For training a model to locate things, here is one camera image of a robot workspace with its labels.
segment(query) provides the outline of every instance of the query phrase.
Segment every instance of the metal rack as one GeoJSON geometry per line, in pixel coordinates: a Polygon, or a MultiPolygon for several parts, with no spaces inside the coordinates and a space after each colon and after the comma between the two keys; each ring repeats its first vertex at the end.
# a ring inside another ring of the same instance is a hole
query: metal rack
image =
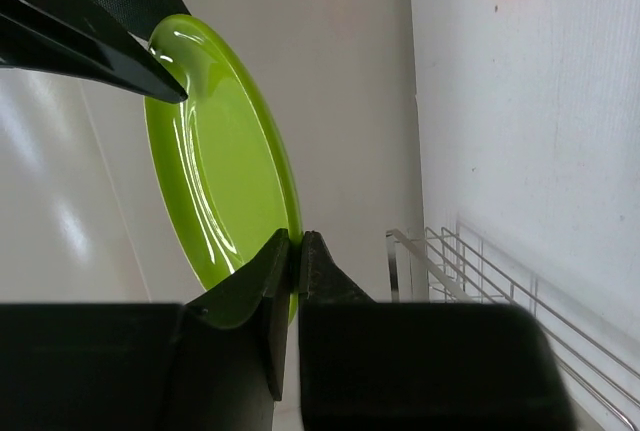
{"type": "Polygon", "coordinates": [[[640,372],[569,320],[559,310],[561,302],[545,299],[541,289],[546,283],[539,276],[513,269],[507,272],[486,256],[483,240],[472,245],[463,239],[459,226],[456,232],[427,227],[418,239],[393,229],[387,231],[386,239],[393,301],[402,297],[400,249],[406,255],[404,268],[409,268],[410,300],[511,303],[527,308],[538,318],[556,351],[581,428],[604,430],[596,415],[609,420],[613,417],[623,429],[638,431],[631,416],[640,415],[640,401],[630,388],[640,389],[640,372]],[[584,402],[589,399],[595,400],[599,410],[585,409],[584,402]]]}

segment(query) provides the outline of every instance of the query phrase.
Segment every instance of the green plate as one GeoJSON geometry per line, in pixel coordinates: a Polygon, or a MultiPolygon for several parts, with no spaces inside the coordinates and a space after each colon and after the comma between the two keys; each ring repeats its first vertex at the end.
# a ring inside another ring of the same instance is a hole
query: green plate
{"type": "Polygon", "coordinates": [[[149,47],[189,94],[180,104],[145,98],[145,113],[169,216],[210,289],[251,260],[276,229],[287,228],[300,243],[293,176],[264,99],[220,36],[176,15],[156,27],[149,47]]]}

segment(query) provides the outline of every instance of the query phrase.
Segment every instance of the lime green dish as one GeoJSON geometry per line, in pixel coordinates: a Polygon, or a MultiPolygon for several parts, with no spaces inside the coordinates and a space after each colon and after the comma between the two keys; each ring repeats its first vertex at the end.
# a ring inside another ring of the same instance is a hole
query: lime green dish
{"type": "MultiPolygon", "coordinates": [[[[163,20],[151,53],[189,98],[145,98],[151,153],[169,216],[198,279],[210,289],[287,228],[302,225],[287,155],[269,109],[231,48],[191,16],[163,20]]],[[[291,302],[291,317],[297,300],[291,302]]]]}

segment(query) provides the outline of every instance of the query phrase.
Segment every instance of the dish rack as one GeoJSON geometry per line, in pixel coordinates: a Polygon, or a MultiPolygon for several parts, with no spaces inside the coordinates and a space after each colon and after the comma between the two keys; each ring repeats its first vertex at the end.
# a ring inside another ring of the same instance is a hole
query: dish rack
{"type": "Polygon", "coordinates": [[[392,301],[523,306],[549,338],[580,428],[638,431],[640,372],[629,364],[640,356],[635,342],[615,346],[613,327],[460,223],[411,239],[393,229],[386,240],[392,301]]]}

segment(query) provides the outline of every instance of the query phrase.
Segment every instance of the black object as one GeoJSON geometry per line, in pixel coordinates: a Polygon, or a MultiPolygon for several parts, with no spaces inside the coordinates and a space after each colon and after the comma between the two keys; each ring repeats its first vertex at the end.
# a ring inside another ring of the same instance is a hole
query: black object
{"type": "Polygon", "coordinates": [[[166,15],[186,12],[181,0],[151,2],[0,0],[0,67],[76,76],[164,101],[184,101],[182,86],[128,33],[148,37],[166,15]]]}
{"type": "Polygon", "coordinates": [[[305,429],[576,429],[524,310],[375,303],[285,230],[186,306],[0,306],[0,427],[268,431],[296,283],[305,429]]]}

